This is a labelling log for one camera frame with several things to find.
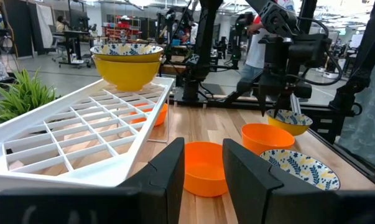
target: blue and white patterned bowl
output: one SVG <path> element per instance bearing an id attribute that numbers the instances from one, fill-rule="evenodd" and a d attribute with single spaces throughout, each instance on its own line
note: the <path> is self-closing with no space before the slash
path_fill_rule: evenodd
<path id="1" fill-rule="evenodd" d="M 330 168 L 300 152 L 271 149 L 260 157 L 319 189 L 338 190 L 341 186 L 338 176 Z"/>
<path id="2" fill-rule="evenodd" d="M 112 62 L 158 62 L 163 50 L 147 44 L 104 44 L 90 49 L 96 58 Z"/>
<path id="3" fill-rule="evenodd" d="M 268 110 L 266 114 L 270 125 L 282 128 L 293 136 L 303 134 L 313 124 L 313 120 L 308 116 L 288 110 L 279 110 L 275 118 L 274 110 Z"/>
<path id="4" fill-rule="evenodd" d="M 266 114 L 271 118 L 274 117 L 275 110 L 268 110 Z M 297 114 L 289 110 L 279 110 L 275 119 L 286 124 L 310 126 L 313 124 L 313 120 L 304 114 Z"/>

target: wooden table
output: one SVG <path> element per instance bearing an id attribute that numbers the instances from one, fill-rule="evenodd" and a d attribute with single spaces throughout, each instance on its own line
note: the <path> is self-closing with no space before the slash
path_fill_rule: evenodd
<path id="1" fill-rule="evenodd" d="M 247 123 L 267 123 L 260 111 L 231 110 L 221 108 L 189 108 L 170 106 L 170 141 L 184 137 L 185 142 L 211 141 L 222 144 L 224 138 L 231 138 L 242 144 L 241 127 Z M 165 134 L 165 125 L 155 128 L 150 138 L 161 139 Z M 375 185 L 351 167 L 342 158 L 327 148 L 310 133 L 297 136 L 292 150 L 302 152 L 322 161 L 336 172 L 343 190 L 374 190 Z M 134 173 L 156 156 L 165 144 L 147 142 L 138 155 Z M 180 223 L 222 224 L 237 223 L 233 204 L 229 194 L 220 197 L 205 198 L 183 191 Z"/>

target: jeans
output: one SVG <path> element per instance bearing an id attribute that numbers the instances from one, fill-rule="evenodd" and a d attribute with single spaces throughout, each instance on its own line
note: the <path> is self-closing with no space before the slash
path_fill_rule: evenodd
<path id="1" fill-rule="evenodd" d="M 241 74 L 241 79 L 243 78 L 251 78 L 252 80 L 257 78 L 259 76 L 259 73 L 262 71 L 263 69 L 261 68 L 256 68 L 256 67 L 252 67 L 252 66 L 249 66 L 247 64 L 244 65 L 243 69 L 241 70 L 240 74 Z"/>

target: shelf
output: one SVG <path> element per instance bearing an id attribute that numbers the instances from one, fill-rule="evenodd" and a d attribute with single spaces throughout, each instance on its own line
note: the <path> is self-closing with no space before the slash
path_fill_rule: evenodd
<path id="1" fill-rule="evenodd" d="M 144 150 L 173 82 L 156 77 L 141 91 L 121 92 L 100 80 L 0 124 L 0 190 L 117 186 Z M 131 122 L 139 118 L 146 121 Z"/>

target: orange plastic bowl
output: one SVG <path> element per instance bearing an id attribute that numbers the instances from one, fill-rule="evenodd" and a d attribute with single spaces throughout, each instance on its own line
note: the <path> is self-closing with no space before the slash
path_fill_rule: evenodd
<path id="1" fill-rule="evenodd" d="M 270 149 L 290 149 L 295 143 L 288 131 L 268 124 L 246 124 L 242 133 L 243 146 L 257 155 Z"/>
<path id="2" fill-rule="evenodd" d="M 147 105 L 147 103 L 138 104 L 138 105 L 135 105 L 135 106 L 144 106 L 144 105 Z M 152 111 L 152 109 L 146 109 L 146 110 L 142 110 L 142 111 L 143 112 L 149 112 L 149 111 Z M 158 126 L 165 121 L 165 117 L 167 116 L 167 111 L 168 111 L 168 104 L 164 103 L 164 105 L 161 108 L 160 114 L 157 117 L 157 121 L 155 122 L 154 126 Z M 145 120 L 146 120 L 145 118 L 138 118 L 138 119 L 132 120 L 131 123 L 136 124 L 136 123 L 139 123 L 139 122 L 143 122 Z"/>
<path id="3" fill-rule="evenodd" d="M 203 197 L 215 197 L 228 191 L 222 145 L 212 142 L 190 142 L 185 145 L 184 188 Z"/>

